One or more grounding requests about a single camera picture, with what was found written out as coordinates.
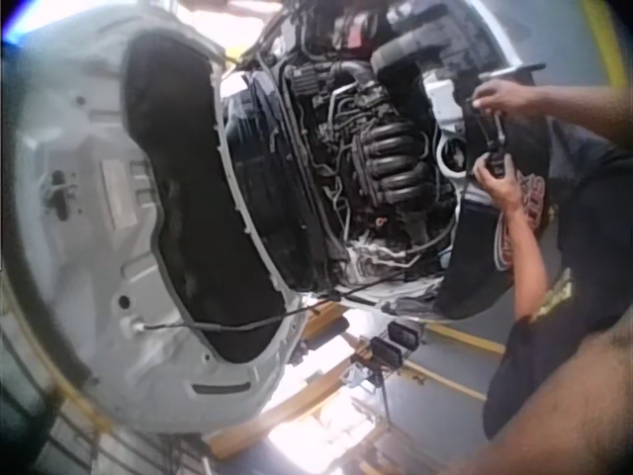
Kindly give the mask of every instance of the white car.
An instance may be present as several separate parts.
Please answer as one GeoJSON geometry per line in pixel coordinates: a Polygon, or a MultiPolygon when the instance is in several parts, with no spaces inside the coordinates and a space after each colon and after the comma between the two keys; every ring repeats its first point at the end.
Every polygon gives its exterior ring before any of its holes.
{"type": "MultiPolygon", "coordinates": [[[[307,296],[462,319],[510,285],[467,173],[498,137],[468,97],[529,73],[480,0],[344,4],[285,2],[224,99],[224,51],[156,9],[77,15],[3,58],[4,290],[118,423],[253,417],[307,296]]],[[[503,127],[544,226],[545,123],[503,127]]]]}

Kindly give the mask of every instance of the engine bay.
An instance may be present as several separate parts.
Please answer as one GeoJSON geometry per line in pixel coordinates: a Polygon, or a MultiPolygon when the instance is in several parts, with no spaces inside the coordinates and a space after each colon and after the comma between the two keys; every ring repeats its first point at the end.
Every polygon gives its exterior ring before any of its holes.
{"type": "MultiPolygon", "coordinates": [[[[363,285],[390,275],[416,281],[441,275],[450,257],[466,174],[463,130],[452,127],[450,137],[440,130],[425,84],[502,62],[491,45],[488,56],[466,55],[465,63],[455,63],[455,39],[438,32],[452,32],[450,23],[441,22],[459,18],[455,11],[462,2],[437,2],[404,19],[398,8],[410,4],[392,3],[296,2],[280,20],[278,34],[253,50],[242,97],[249,97],[248,108],[256,113],[251,120],[265,116],[255,119],[253,140],[269,144],[259,153],[267,167],[271,160],[263,155],[276,155],[272,161],[281,163],[281,178],[253,182],[253,165],[247,163],[254,160],[243,150],[244,126],[237,127],[242,130],[237,139],[234,130],[245,103],[237,105],[240,99],[233,97],[226,107],[240,188],[295,290],[327,293],[336,285],[363,285]],[[282,179],[292,183],[279,194],[282,179]],[[268,191],[255,191],[259,186],[268,191]],[[273,221],[272,234],[278,235],[280,222],[257,210],[265,206],[261,200],[275,194],[277,201],[267,208],[297,205],[293,238],[304,244],[266,235],[273,221]],[[297,265],[300,254],[307,265],[297,265]],[[307,268],[311,276],[297,277],[307,268]]],[[[269,173],[258,169],[260,180],[269,173]]]]}

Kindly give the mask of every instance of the hand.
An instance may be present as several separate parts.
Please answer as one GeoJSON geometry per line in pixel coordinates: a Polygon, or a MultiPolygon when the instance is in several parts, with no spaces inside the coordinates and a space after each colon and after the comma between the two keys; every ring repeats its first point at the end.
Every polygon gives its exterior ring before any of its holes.
{"type": "Polygon", "coordinates": [[[523,198],[521,196],[521,187],[516,180],[516,172],[514,171],[514,163],[509,154],[505,155],[505,177],[502,179],[494,178],[486,168],[486,160],[490,156],[486,153],[480,156],[475,162],[473,172],[484,189],[493,197],[497,206],[506,215],[512,215],[517,212],[523,212],[523,198]]]}
{"type": "Polygon", "coordinates": [[[539,114],[538,93],[531,86],[493,79],[475,89],[473,107],[486,113],[535,116],[539,114]]]}

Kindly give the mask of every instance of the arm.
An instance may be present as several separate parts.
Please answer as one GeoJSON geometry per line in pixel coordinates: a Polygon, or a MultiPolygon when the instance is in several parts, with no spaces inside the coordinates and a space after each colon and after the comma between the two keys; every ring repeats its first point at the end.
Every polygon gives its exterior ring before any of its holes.
{"type": "Polygon", "coordinates": [[[523,212],[521,190],[512,158],[505,156],[505,177],[495,179],[486,170],[487,155],[480,157],[473,171],[505,214],[512,241],[514,267],[514,312],[518,319],[536,312],[547,292],[547,273],[534,232],[523,212]]]}
{"type": "Polygon", "coordinates": [[[522,86],[492,80],[473,96],[478,109],[524,116],[552,116],[584,127],[625,148],[633,148],[633,89],[522,86]]]}
{"type": "Polygon", "coordinates": [[[633,457],[632,351],[633,308],[611,330],[584,342],[488,447],[444,475],[623,469],[633,457]]]}

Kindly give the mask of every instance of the black t-shirt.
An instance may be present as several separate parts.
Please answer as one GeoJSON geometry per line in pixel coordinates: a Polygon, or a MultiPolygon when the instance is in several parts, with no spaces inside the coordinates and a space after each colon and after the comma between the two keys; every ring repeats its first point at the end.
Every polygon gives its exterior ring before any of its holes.
{"type": "Polygon", "coordinates": [[[541,309],[514,325],[484,406],[495,436],[583,339],[615,324],[633,302],[633,156],[617,155],[561,208],[564,272],[541,309]]]}

